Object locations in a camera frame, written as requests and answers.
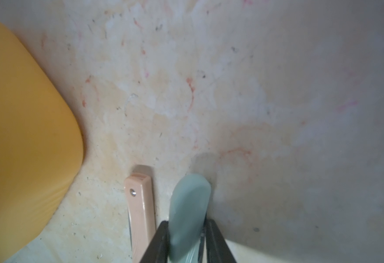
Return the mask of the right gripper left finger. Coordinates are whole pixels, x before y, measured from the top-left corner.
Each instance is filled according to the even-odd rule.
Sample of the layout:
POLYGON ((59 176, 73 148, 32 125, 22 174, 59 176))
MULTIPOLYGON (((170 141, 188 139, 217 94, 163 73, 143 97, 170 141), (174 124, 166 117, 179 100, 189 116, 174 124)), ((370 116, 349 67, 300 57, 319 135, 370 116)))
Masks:
POLYGON ((160 223, 140 263, 168 263, 170 249, 168 225, 168 221, 160 223))

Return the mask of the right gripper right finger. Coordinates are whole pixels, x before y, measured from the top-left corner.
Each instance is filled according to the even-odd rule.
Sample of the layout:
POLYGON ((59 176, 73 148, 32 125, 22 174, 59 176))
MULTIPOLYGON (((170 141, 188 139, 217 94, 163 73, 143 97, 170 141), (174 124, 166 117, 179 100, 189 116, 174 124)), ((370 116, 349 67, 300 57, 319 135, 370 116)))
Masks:
POLYGON ((208 263, 237 263, 218 225, 206 219, 206 251, 208 263))

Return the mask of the pink folding fruit knife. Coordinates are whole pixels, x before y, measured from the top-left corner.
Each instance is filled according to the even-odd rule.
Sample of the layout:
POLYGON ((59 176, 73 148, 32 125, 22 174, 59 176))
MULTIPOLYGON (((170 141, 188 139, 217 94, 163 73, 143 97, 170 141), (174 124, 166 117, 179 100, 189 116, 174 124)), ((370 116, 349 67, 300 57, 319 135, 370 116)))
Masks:
POLYGON ((133 173, 125 179, 124 190, 129 215, 132 261, 138 263, 156 232, 152 179, 148 175, 133 173))

